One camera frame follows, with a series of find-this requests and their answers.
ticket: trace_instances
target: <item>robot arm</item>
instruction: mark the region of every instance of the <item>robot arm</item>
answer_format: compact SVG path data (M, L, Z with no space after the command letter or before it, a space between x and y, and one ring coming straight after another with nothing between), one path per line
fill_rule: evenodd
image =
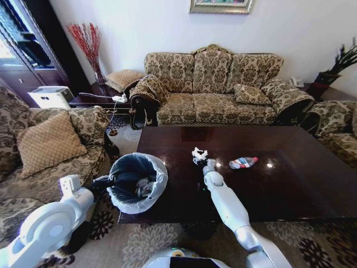
M80 188L79 177L69 175L61 178L60 184L62 199L33 211L22 224L20 235L0 250L0 268L34 267L46 252L69 242L95 199L114 182L103 176L88 189Z
M216 161L208 159L203 168L204 182L223 223L234 232L238 242L248 251L247 267L289 268L291 265L283 253L270 240L259 235L250 225L248 212L236 194L215 171Z

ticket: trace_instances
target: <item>armchair armrest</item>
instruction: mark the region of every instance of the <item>armchair armrest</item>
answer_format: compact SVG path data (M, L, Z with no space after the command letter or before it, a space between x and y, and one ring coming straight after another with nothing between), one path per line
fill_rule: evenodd
M146 125L156 126L156 112L168 100L169 93L162 82L154 75L144 76L135 88L129 90L129 100L134 109L143 109Z
M306 114L301 127L316 137L341 133L351 124L356 102L326 101L315 104Z
M289 125L292 119L299 118L314 102L312 96L281 79L271 79L261 90L278 114L277 125Z
M105 110L99 106L68 110L32 108L30 110L29 124L30 126L37 125L62 111L68 111L73 128L84 146L103 146L104 132L109 124L109 117Z

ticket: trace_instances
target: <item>picture frame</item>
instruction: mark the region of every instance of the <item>picture frame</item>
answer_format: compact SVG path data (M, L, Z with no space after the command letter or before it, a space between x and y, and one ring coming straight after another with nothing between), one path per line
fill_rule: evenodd
M189 13L249 14L254 0L190 0Z

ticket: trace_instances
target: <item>dark wooden table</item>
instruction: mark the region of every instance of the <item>dark wooden table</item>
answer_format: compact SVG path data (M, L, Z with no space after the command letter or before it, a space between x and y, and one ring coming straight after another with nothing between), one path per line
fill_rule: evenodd
M356 171L299 127L145 127L137 151L163 160L169 181L151 209L122 213L120 223L220 220L192 162L195 146L221 163L217 171L252 222L357 218ZM231 170L228 162L242 156L259 161Z
M98 85L94 83L91 85L89 90L84 90L84 93L90 93L93 95L100 95L100 96L107 96L113 97L115 95L122 95L122 93L117 92L116 90L112 89L107 85ZM122 114L130 116L130 126L132 129L137 130L138 127L135 124L135 115L136 110L132 108L130 102L120 103L117 102L115 105L115 101L111 98L101 98L101 97L93 97L89 95L78 95L74 99L69 102L70 107L91 107L91 106L101 106L103 107L108 115L113 114Z

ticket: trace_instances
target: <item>telephone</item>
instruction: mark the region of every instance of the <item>telephone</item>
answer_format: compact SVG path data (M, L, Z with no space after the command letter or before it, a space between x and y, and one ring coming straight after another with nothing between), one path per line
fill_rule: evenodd
M289 78L289 84L293 85L294 87L297 87L297 88L303 88L303 86L304 86L302 79L299 79L299 78L296 78L293 76Z

